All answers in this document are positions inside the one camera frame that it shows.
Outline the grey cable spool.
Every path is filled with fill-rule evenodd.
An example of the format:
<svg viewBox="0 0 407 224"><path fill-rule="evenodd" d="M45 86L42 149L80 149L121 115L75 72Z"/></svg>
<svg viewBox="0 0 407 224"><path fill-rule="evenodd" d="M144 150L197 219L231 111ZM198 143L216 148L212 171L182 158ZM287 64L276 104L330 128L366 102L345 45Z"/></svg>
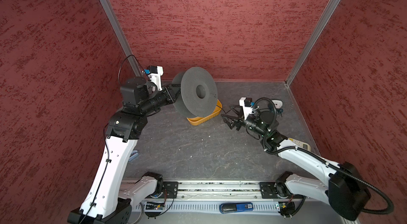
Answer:
<svg viewBox="0 0 407 224"><path fill-rule="evenodd" d="M207 70L192 67L178 73L172 84L181 84L181 95L174 107L182 116L206 117L215 109L218 100L217 86Z"/></svg>

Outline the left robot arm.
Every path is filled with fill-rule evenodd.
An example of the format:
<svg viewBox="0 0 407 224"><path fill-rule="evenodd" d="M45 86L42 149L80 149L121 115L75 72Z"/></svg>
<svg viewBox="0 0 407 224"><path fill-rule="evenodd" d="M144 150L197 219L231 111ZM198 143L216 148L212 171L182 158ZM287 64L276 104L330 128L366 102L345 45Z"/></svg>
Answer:
<svg viewBox="0 0 407 224"><path fill-rule="evenodd" d="M91 189L82 205L71 211L70 224L126 224L132 205L162 190L162 175L145 174L134 191L121 196L120 185L130 155L137 145L148 116L174 104L181 95L180 84L170 84L150 92L157 85L144 77L127 80L120 87L123 106L109 120L105 148Z"/></svg>

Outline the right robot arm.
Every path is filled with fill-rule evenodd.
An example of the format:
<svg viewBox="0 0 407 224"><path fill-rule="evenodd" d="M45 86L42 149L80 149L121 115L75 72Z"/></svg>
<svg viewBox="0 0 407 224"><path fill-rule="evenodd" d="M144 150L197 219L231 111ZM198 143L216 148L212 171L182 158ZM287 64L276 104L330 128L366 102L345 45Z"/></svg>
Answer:
<svg viewBox="0 0 407 224"><path fill-rule="evenodd" d="M350 221L367 211L365 206L371 199L371 187L354 165L327 160L299 146L278 132L279 123L274 112L248 116L238 112L235 116L224 114L222 118L230 129L244 128L259 140L265 153L288 160L313 175L313 178L305 178L285 172L275 183L280 197L295 194L319 200Z"/></svg>

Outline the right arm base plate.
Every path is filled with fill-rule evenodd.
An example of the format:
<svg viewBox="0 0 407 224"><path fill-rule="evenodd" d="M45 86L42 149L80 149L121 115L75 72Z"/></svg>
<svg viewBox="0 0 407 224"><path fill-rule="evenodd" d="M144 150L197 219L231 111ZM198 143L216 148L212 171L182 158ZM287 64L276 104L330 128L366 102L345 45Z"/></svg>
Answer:
<svg viewBox="0 0 407 224"><path fill-rule="evenodd" d="M275 182L260 182L259 187L262 199L289 201L300 200L303 198L301 195L295 195L291 193L289 193L288 196L279 196L275 188Z"/></svg>

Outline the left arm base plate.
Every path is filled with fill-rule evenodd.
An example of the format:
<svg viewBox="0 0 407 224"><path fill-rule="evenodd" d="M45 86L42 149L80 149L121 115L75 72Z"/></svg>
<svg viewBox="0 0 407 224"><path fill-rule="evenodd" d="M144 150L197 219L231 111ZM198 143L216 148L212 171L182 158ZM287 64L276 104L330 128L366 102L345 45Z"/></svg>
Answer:
<svg viewBox="0 0 407 224"><path fill-rule="evenodd" d="M178 195L179 182L164 181L163 183L165 198L176 199Z"/></svg>

